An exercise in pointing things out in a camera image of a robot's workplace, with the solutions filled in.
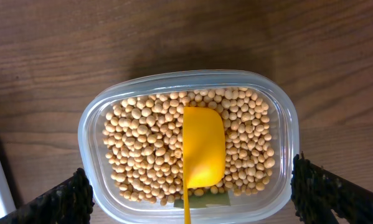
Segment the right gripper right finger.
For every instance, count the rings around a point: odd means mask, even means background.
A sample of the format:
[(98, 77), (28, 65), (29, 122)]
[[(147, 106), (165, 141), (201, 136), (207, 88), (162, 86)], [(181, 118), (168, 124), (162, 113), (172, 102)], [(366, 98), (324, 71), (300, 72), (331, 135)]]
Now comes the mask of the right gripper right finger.
[(316, 166), (304, 155), (293, 158), (291, 201), (303, 223), (373, 223), (373, 192)]

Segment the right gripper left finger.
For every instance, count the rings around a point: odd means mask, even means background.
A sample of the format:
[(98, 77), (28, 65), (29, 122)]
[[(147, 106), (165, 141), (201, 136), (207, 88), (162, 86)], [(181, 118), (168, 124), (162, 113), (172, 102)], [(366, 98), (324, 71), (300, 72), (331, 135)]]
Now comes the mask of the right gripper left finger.
[(82, 168), (46, 193), (0, 218), (0, 224), (89, 224), (93, 188)]

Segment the yellow measuring scoop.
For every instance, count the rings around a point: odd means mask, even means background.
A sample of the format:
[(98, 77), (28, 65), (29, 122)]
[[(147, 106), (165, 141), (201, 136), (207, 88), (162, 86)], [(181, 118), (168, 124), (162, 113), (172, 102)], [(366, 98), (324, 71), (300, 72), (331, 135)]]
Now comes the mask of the yellow measuring scoop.
[(217, 184), (225, 169), (222, 118), (210, 108), (185, 107), (182, 125), (184, 222), (190, 224), (188, 189)]

